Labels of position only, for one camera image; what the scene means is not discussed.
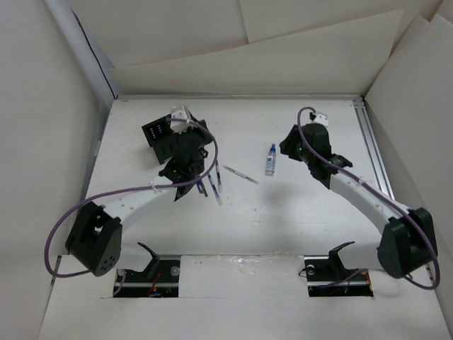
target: marker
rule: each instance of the marker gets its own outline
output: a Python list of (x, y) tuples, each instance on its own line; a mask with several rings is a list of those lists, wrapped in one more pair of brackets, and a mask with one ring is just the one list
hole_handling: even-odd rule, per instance
[(219, 169), (219, 162), (215, 161), (215, 171), (217, 172), (217, 186), (219, 187), (219, 192), (223, 192), (222, 181), (220, 181), (220, 169)]
[(214, 191), (214, 196), (217, 199), (217, 203), (219, 203), (219, 205), (224, 204), (222, 201), (222, 197), (220, 197), (219, 193), (217, 192), (217, 189), (215, 188), (214, 180), (212, 179), (211, 174), (208, 174), (207, 177), (210, 180), (212, 190)]
[(205, 185), (203, 184), (203, 181), (201, 179), (197, 182), (197, 187), (198, 187), (198, 191), (200, 191), (200, 189), (201, 189), (200, 193), (204, 193), (205, 197), (207, 197), (207, 191), (206, 191)]
[(237, 175), (239, 177), (242, 177), (243, 179), (246, 179), (247, 181), (250, 181), (250, 182), (252, 182), (254, 184), (258, 184), (258, 181), (255, 181), (253, 178), (248, 177), (247, 175), (242, 174), (241, 172), (236, 171), (236, 170), (230, 168), (229, 166), (224, 165), (224, 169), (228, 170), (229, 172), (232, 172), (233, 174), (235, 174), (235, 175)]

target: screw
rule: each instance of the screw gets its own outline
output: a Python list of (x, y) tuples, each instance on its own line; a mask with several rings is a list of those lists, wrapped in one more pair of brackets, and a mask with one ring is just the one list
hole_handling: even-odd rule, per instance
[(172, 276), (178, 276), (179, 275), (179, 271), (180, 271), (180, 269), (177, 266), (174, 266), (174, 267), (170, 268), (170, 274)]
[(306, 273), (308, 275), (314, 275), (314, 265), (309, 264), (306, 268)]

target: clear water bottle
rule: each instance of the clear water bottle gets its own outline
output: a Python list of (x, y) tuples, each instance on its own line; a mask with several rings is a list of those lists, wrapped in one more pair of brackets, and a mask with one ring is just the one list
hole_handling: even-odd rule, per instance
[(266, 175), (274, 176), (275, 173), (275, 159), (277, 154), (275, 152), (275, 144), (272, 144), (268, 154), (268, 160), (266, 161)]

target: white table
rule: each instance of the white table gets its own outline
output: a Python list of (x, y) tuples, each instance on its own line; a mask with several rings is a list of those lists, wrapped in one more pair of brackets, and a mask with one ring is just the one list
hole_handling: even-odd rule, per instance
[[(371, 223), (313, 180), (303, 163), (279, 155), (275, 175), (264, 176), (270, 145), (280, 143), (297, 111), (310, 105), (328, 115), (333, 151), (351, 160), (365, 178), (382, 180), (377, 156), (362, 136), (369, 131), (365, 125), (361, 129), (350, 99), (118, 100), (88, 194), (152, 180), (161, 166), (141, 126), (182, 103), (196, 118), (206, 119), (219, 142), (220, 164), (259, 184), (222, 171), (222, 207), (210, 186), (209, 198), (194, 189), (124, 235), (119, 268), (143, 269), (149, 255), (138, 241), (160, 254), (189, 255), (181, 262), (179, 298), (107, 298), (112, 272), (102, 278), (57, 279), (40, 339), (449, 339), (434, 292), (372, 272), (374, 298), (310, 298), (304, 279), (297, 276), (301, 254), (326, 254), (352, 239), (379, 240)], [(213, 146), (207, 149), (212, 156)], [(201, 256), (210, 254), (228, 256)], [(80, 266), (64, 256), (60, 271)], [(428, 283), (424, 268), (415, 276)]]

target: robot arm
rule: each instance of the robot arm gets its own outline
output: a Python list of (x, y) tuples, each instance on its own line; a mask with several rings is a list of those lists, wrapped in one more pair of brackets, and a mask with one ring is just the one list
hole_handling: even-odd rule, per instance
[[(194, 120), (186, 107), (173, 108), (172, 118)], [(197, 122), (204, 128), (204, 121)], [(165, 168), (151, 182), (152, 186), (186, 183), (197, 178), (205, 170), (207, 151), (204, 149), (212, 139), (200, 129), (178, 121), (168, 124), (178, 133), (178, 144)], [(130, 193), (105, 205), (90, 202), (82, 206), (65, 247), (95, 276), (102, 276), (114, 268), (121, 253), (122, 234), (134, 223), (153, 211), (181, 199), (194, 186), (179, 186), (164, 190), (155, 188)], [(140, 244), (156, 262), (156, 254)], [(151, 263), (144, 275), (151, 275), (155, 268)]]
[[(336, 164), (340, 168), (352, 167), (352, 163), (345, 157), (331, 152), (326, 128), (327, 118), (322, 114), (311, 113), (310, 119), (311, 123), (302, 127), (306, 141), (330, 163)], [(431, 261), (425, 243), (406, 218), (366, 190), (363, 182), (358, 183), (352, 180), (318, 159), (305, 147), (297, 125), (280, 143), (280, 151), (291, 159), (305, 162), (315, 179), (353, 204), (382, 235), (379, 244), (348, 242), (332, 249), (328, 255), (332, 281), (344, 279), (351, 274), (352, 268), (383, 268), (390, 276), (402, 278)], [(417, 222), (427, 235), (437, 255), (430, 213), (423, 208), (412, 210), (391, 198), (387, 199)]]

